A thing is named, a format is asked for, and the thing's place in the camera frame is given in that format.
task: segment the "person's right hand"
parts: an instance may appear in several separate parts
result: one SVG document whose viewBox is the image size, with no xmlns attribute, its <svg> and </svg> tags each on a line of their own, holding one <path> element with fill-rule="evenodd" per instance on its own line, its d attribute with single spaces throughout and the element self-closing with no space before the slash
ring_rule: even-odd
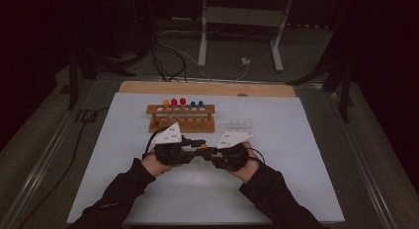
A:
<svg viewBox="0 0 419 229">
<path fill-rule="evenodd" d="M 247 148 L 249 152 L 249 157 L 258 158 L 253 152 L 252 145 L 249 142 L 243 142 L 244 147 Z M 253 174 L 259 169 L 259 161 L 249 159 L 240 170 L 237 172 L 230 172 L 231 175 L 240 179 L 244 184 L 247 184 L 249 180 L 253 177 Z"/>
</svg>

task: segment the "wooden test tube rack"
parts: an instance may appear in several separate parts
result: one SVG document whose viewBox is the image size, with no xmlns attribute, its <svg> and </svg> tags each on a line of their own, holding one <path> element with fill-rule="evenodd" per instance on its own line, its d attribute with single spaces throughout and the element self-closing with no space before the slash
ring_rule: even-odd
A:
<svg viewBox="0 0 419 229">
<path fill-rule="evenodd" d="M 191 105 L 148 105 L 147 113 L 151 114 L 149 132 L 179 122 L 181 132 L 214 132 L 214 105 L 192 108 Z"/>
</svg>

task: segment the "forearm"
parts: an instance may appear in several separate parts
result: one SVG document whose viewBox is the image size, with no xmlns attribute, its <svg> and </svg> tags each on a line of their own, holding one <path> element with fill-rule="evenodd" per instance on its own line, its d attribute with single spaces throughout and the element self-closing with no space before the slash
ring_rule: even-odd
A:
<svg viewBox="0 0 419 229">
<path fill-rule="evenodd" d="M 240 191 L 279 228 L 322 228 L 311 212 L 293 198 L 282 174 L 268 166 L 261 165 Z"/>
<path fill-rule="evenodd" d="M 155 178 L 138 159 L 131 168 L 117 177 L 105 190 L 101 199 L 83 211 L 69 228 L 118 228 L 126 220 L 135 199 Z"/>
</svg>

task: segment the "person's left hand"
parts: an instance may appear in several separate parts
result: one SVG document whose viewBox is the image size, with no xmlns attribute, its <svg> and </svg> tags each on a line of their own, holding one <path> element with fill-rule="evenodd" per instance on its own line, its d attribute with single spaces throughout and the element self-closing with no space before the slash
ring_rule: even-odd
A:
<svg viewBox="0 0 419 229">
<path fill-rule="evenodd" d="M 156 159 L 154 149 L 151 150 L 151 154 L 148 154 L 142 159 L 141 164 L 144 168 L 155 178 L 165 172 L 169 172 L 175 166 L 166 166 Z"/>
</svg>

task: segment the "gray floor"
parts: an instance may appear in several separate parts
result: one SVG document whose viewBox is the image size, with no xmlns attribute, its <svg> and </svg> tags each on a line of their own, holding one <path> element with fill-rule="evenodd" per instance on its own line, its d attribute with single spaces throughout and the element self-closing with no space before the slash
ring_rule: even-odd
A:
<svg viewBox="0 0 419 229">
<path fill-rule="evenodd" d="M 286 66 L 282 74 L 274 71 L 268 37 L 243 40 L 212 39 L 209 41 L 207 67 L 200 69 L 198 58 L 200 36 L 197 33 L 166 33 L 159 42 L 182 50 L 191 56 L 187 63 L 188 81 L 279 83 L 299 78 L 312 71 L 321 56 L 331 32 L 316 29 L 286 29 L 280 53 Z M 167 52 L 157 51 L 158 58 L 170 73 L 181 68 L 181 61 Z M 241 57 L 251 60 L 248 71 Z M 131 80 L 158 80 L 152 60 L 147 57 L 128 71 L 137 74 Z M 15 207 L 22 195 L 27 176 L 45 150 L 52 152 L 46 173 L 35 182 L 34 195 L 28 194 L 24 214 L 52 188 L 68 166 L 77 136 L 83 125 L 75 122 L 80 109 L 98 110 L 108 107 L 113 94 L 125 77 L 102 72 L 96 81 L 84 81 L 81 100 L 73 112 L 68 111 L 68 96 L 59 94 L 68 83 L 68 70 L 57 74 L 58 87 L 20 129 L 0 154 L 0 216 Z M 333 93 L 324 93 L 321 84 L 326 76 L 295 87 L 301 98 L 332 184 L 336 190 L 346 221 L 331 228 L 419 228 L 419 198 L 402 168 L 368 104 L 356 84 L 351 86 L 354 105 L 349 108 L 350 123 L 344 123 L 336 111 Z M 86 125 L 80 139 L 77 157 L 66 178 L 29 219 L 24 228 L 65 228 L 74 197 L 81 183 L 90 155 L 100 133 L 106 113 Z M 26 215 L 16 214 L 17 218 Z"/>
</svg>

